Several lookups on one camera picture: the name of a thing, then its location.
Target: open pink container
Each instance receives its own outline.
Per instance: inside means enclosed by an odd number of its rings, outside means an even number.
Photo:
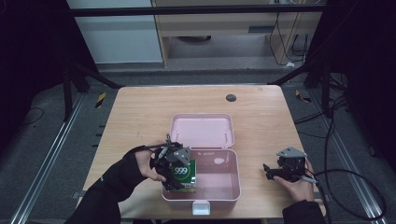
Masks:
[[[233,124],[227,114],[176,114],[171,140],[191,147],[196,160],[196,192],[174,193],[163,189],[163,198],[175,209],[194,215],[230,210],[241,195],[238,159],[232,150]]]

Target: green package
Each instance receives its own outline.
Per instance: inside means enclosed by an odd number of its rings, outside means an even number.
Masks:
[[[196,162],[189,165],[172,166],[172,174],[184,186],[184,189],[173,189],[172,192],[194,193],[196,191]]]

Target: person's right hand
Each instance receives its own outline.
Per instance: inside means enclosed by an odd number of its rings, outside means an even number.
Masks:
[[[307,174],[312,175],[314,173],[312,169],[311,163],[306,160],[306,167],[308,169]],[[289,182],[282,177],[274,176],[275,182],[285,187],[291,195],[291,198],[295,202],[300,202],[303,200],[307,200],[308,202],[313,202],[315,200],[314,197],[314,185],[310,182],[304,181],[302,179],[296,182]]]

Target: person's left hand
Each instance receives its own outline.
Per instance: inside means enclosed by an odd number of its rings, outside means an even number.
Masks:
[[[162,144],[163,141],[156,141],[151,143],[150,146]],[[153,150],[142,150],[136,152],[134,155],[136,157],[137,165],[139,167],[140,173],[142,176],[150,178],[154,181],[162,181],[165,182],[166,178],[163,175],[159,175],[155,173],[149,166],[150,160],[152,160],[151,155],[154,152]]]

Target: box latch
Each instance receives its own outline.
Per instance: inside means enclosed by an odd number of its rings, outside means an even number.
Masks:
[[[206,200],[197,200],[192,203],[192,214],[195,216],[210,215],[210,203]]]

